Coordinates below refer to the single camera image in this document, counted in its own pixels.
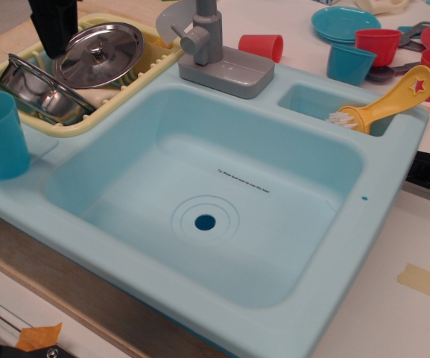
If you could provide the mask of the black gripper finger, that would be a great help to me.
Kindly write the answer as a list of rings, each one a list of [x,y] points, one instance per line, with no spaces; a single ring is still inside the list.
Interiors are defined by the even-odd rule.
[[[46,54],[56,59],[78,32],[76,0],[29,0],[31,21]]]

